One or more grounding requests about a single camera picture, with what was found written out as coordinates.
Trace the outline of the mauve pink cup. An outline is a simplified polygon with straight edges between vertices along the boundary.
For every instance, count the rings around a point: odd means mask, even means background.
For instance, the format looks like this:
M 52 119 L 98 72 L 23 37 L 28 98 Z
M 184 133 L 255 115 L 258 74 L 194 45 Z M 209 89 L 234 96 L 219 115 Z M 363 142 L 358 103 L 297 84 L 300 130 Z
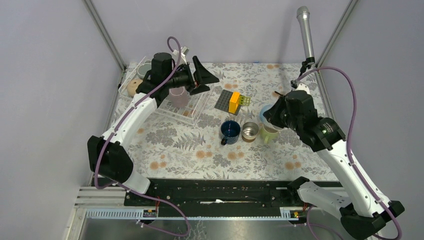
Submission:
M 169 89 L 168 97 L 175 108 L 183 108 L 189 103 L 189 95 L 184 86 Z

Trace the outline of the light green mug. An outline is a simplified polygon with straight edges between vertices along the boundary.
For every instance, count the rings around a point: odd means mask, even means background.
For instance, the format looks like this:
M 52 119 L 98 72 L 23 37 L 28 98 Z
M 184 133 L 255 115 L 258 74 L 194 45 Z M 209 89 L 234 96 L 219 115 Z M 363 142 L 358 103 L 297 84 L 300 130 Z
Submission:
M 259 135 L 263 139 L 264 144 L 269 144 L 280 134 L 280 130 L 273 129 L 263 124 L 260 128 Z

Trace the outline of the cream brown steel tumbler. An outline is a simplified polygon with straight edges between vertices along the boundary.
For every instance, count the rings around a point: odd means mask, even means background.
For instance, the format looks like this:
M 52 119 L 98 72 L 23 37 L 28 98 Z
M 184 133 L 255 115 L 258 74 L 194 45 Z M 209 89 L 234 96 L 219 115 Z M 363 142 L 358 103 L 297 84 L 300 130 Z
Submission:
M 259 133 L 259 126 L 255 122 L 246 122 L 242 126 L 241 133 L 245 142 L 254 142 Z

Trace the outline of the dark blue mug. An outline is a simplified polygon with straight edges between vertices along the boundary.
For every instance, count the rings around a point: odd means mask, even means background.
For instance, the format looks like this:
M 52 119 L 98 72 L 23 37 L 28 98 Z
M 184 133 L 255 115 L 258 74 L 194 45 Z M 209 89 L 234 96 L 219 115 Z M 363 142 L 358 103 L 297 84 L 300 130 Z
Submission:
M 235 144 L 241 132 L 241 126 L 234 120 L 227 120 L 220 126 L 220 144 L 222 146 Z

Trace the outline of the beige ceramic teapot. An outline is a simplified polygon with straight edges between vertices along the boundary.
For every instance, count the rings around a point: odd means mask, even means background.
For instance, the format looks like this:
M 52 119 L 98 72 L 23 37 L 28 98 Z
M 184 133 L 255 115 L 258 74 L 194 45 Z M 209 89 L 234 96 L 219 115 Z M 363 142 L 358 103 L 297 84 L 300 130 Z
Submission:
M 143 82 L 142 79 L 136 77 L 132 79 L 126 86 L 127 94 L 130 98 L 133 98 L 134 95 L 137 93 L 137 89 L 139 85 Z

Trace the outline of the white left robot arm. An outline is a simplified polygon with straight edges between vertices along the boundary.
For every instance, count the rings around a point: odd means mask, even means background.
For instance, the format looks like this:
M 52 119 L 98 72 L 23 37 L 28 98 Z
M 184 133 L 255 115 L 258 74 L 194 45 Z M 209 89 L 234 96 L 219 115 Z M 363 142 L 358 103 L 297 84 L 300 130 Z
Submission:
M 90 170 L 136 192 L 136 199 L 144 206 L 154 202 L 155 192 L 149 188 L 150 180 L 135 169 L 127 150 L 136 131 L 168 97 L 170 89 L 182 87 L 193 96 L 220 81 L 197 56 L 191 62 L 194 72 L 190 63 L 177 62 L 172 54 L 156 53 L 125 112 L 101 136 L 93 135 L 87 142 Z

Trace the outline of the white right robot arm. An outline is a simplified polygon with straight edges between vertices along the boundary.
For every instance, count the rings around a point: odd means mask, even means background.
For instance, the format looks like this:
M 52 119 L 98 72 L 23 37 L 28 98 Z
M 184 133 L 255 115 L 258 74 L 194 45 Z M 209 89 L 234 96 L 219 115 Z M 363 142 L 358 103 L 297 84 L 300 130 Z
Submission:
M 343 197 L 299 177 L 289 184 L 286 193 L 291 205 L 306 202 L 321 208 L 340 220 L 356 240 L 378 233 L 405 211 L 400 201 L 390 200 L 373 183 L 348 150 L 342 129 L 333 119 L 318 115 L 313 97 L 306 91 L 294 90 L 280 96 L 262 115 L 270 127 L 293 130 L 326 162 L 347 193 Z

